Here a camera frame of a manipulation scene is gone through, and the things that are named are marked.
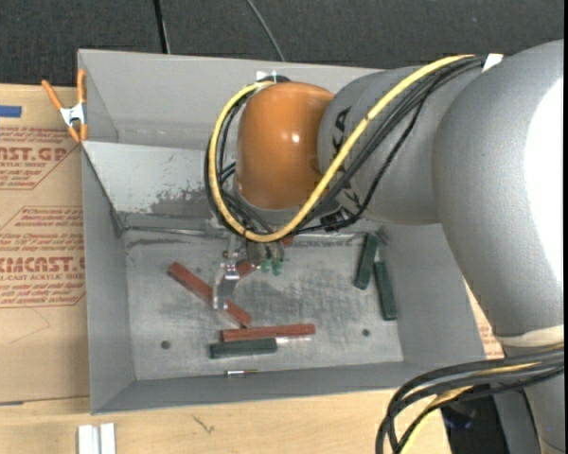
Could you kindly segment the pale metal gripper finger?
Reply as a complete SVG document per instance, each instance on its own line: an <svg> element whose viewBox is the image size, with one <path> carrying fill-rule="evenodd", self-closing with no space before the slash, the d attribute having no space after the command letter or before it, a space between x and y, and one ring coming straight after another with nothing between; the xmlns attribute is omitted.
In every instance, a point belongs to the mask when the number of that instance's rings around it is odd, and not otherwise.
<svg viewBox="0 0 568 454"><path fill-rule="evenodd" d="M233 297L234 290L239 280L240 272L235 262L224 262L221 264L213 289L214 309L225 310L228 308L227 302Z"/></svg>

